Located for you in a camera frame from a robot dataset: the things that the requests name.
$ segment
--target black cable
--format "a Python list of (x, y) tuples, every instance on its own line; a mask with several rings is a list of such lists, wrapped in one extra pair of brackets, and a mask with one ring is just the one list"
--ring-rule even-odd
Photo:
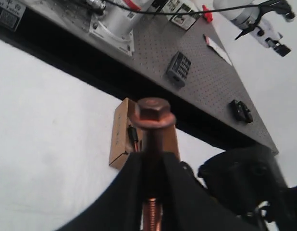
[(138, 11), (130, 9), (129, 7), (123, 6), (121, 4), (118, 4), (116, 2), (113, 2), (112, 0), (104, 0), (105, 2), (117, 6), (123, 10), (130, 11), (133, 13), (140, 13), (140, 14), (149, 14), (149, 15), (194, 15), (194, 14), (200, 14), (200, 13), (214, 13), (214, 12), (223, 12), (223, 11), (231, 11), (231, 10), (237, 10), (237, 9), (243, 9), (243, 8), (252, 8), (252, 7), (259, 7), (259, 8), (271, 8), (271, 9), (282, 9), (287, 10), (287, 8), (284, 7), (278, 7), (278, 6), (269, 6), (269, 5), (242, 5), (242, 6), (235, 6), (235, 7), (229, 7), (229, 8), (223, 8), (223, 9), (217, 9), (217, 10), (209, 10), (209, 11), (196, 11), (196, 12), (186, 12), (186, 13), (165, 13), (165, 12), (151, 12), (151, 11)]

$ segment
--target black electrical connector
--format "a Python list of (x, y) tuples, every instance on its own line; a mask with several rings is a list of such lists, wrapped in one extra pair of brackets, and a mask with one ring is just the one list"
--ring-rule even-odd
[(179, 87), (186, 85), (187, 75), (191, 66), (191, 61), (180, 51), (171, 59), (166, 75)]
[(246, 123), (253, 122), (251, 111), (244, 102), (233, 100), (230, 102), (230, 106), (236, 120), (244, 121)]
[(131, 142), (131, 145), (134, 147), (134, 151), (138, 152), (139, 138), (138, 138), (138, 134), (137, 134), (137, 129), (135, 127), (129, 125), (127, 128), (127, 132), (128, 132), (128, 137)]
[(247, 107), (247, 105), (244, 102), (240, 101), (239, 103), (240, 103), (240, 105), (241, 105), (241, 107), (243, 109), (243, 112), (245, 114), (245, 118), (246, 118), (245, 122), (252, 123), (253, 122), (253, 116), (251, 114), (250, 109)]

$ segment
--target white wall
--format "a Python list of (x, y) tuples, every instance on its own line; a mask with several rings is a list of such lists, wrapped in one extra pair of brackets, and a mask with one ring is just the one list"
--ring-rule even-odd
[[(288, 1), (297, 15), (297, 0)], [(214, 26), (249, 92), (280, 155), (278, 161), (290, 186), (297, 184), (297, 17), (287, 23), (282, 16), (266, 16), (292, 52), (282, 58), (264, 49), (251, 36), (234, 41), (239, 30), (218, 14)]]
[[(52, 231), (109, 186), (120, 100), (0, 41), (0, 231)], [(196, 172), (222, 150), (177, 130)]]

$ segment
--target optical breadboard table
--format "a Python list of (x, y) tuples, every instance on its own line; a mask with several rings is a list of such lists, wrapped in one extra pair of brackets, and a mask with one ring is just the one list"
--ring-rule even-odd
[[(134, 29), (135, 51), (129, 57), (91, 36), (88, 33), (90, 16), (67, 1), (24, 0), (23, 3), (142, 77), (278, 153), (235, 68), (207, 47), (204, 34), (223, 48), (213, 26), (204, 19), (200, 18), (188, 31), (184, 31), (168, 22), (165, 16), (144, 15)], [(166, 68), (177, 51), (192, 62), (183, 88), (178, 88), (165, 76)], [(253, 123), (234, 119), (229, 107), (233, 99), (248, 106)]]

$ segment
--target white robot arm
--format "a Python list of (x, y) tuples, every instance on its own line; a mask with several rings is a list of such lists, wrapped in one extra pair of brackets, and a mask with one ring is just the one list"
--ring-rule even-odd
[[(253, 1), (254, 0), (214, 0), (213, 6), (215, 9), (223, 9), (249, 5), (252, 4)], [(295, 14), (292, 12), (292, 8), (286, 0), (268, 0), (260, 5), (263, 7), (224, 11), (221, 12), (221, 14), (242, 30), (241, 34), (236, 39), (250, 33), (262, 46), (266, 48), (272, 47), (279, 55), (284, 57), (290, 53), (291, 50), (280, 43), (280, 39), (283, 36), (273, 29), (271, 23), (263, 18), (263, 15), (270, 11), (275, 11), (277, 14), (283, 15), (287, 22), (292, 22), (295, 18)]]

